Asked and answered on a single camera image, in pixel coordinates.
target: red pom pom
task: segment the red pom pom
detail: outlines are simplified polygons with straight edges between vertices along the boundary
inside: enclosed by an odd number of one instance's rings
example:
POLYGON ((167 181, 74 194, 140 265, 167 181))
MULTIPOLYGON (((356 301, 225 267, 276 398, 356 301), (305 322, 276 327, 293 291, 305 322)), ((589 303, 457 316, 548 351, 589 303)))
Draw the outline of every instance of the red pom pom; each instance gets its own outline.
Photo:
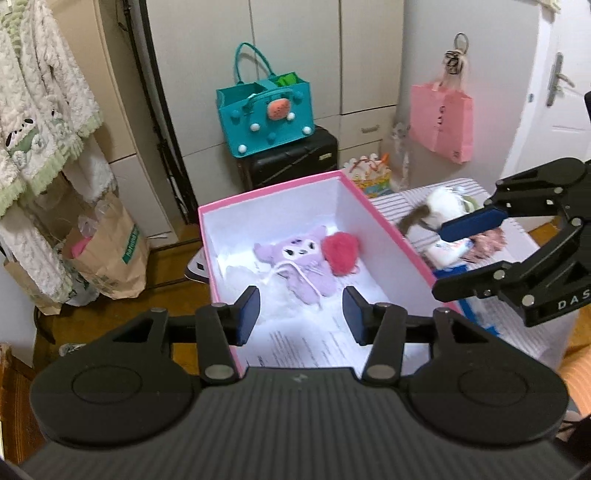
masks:
POLYGON ((359 241, 350 233, 336 232, 322 241, 322 253, 333 275, 349 275, 359 257, 359 241))

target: door handle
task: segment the door handle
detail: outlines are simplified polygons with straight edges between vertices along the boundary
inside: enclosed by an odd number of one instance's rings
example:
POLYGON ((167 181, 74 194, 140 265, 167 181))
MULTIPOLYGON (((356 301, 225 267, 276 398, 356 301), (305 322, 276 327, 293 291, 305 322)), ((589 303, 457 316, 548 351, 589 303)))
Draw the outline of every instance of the door handle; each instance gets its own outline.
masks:
POLYGON ((558 74, 558 79, 559 80, 564 80, 566 83, 568 83, 571 86, 571 88, 574 88, 576 86, 574 84, 574 82, 571 79, 569 79, 564 73, 559 73, 558 74))
POLYGON ((371 132, 377 132, 378 130, 379 130, 379 124, 376 124, 372 127, 362 128, 361 133, 370 134, 371 132))
POLYGON ((564 55, 560 52, 556 54, 556 62, 554 63, 554 69, 552 70, 552 76, 550 77, 550 85, 548 86, 548 100, 546 106, 554 105, 556 94, 562 92, 562 87, 558 84, 560 80, 569 84, 571 88, 575 87, 574 82, 569 79, 564 73, 562 73, 562 64, 564 63, 564 55))

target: kuromi plush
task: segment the kuromi plush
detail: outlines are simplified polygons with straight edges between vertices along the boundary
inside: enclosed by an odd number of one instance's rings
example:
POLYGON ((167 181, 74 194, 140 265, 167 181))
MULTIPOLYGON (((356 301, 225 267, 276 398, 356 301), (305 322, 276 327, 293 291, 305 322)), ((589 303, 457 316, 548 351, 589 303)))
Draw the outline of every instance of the kuromi plush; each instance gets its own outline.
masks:
POLYGON ((305 304, 320 303, 336 292, 335 277, 324 259, 321 243, 326 227, 319 226, 277 244, 255 244, 256 257, 287 279, 288 288, 305 304))

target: teal tote bag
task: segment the teal tote bag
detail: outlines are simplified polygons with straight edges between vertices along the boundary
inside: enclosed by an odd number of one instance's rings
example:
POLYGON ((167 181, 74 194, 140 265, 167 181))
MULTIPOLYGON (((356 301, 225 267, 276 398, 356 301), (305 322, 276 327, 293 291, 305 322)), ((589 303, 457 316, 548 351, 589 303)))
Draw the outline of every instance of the teal tote bag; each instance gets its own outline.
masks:
POLYGON ((295 72, 276 75, 252 44, 238 45, 234 58, 238 82, 217 90, 217 111, 228 148, 236 158, 284 145, 314 133, 310 84, 295 72), (244 83, 238 66, 242 47, 253 49, 269 70, 269 78, 244 83))

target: black suitcase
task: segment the black suitcase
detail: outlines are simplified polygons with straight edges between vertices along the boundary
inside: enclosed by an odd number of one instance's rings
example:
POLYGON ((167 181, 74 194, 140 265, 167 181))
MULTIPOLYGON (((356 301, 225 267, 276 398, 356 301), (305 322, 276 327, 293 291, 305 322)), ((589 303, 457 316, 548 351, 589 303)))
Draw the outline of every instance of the black suitcase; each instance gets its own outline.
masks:
POLYGON ((255 190, 337 170, 339 144, 327 130, 316 127, 314 134, 307 138, 237 159, 237 162, 244 188, 255 190))

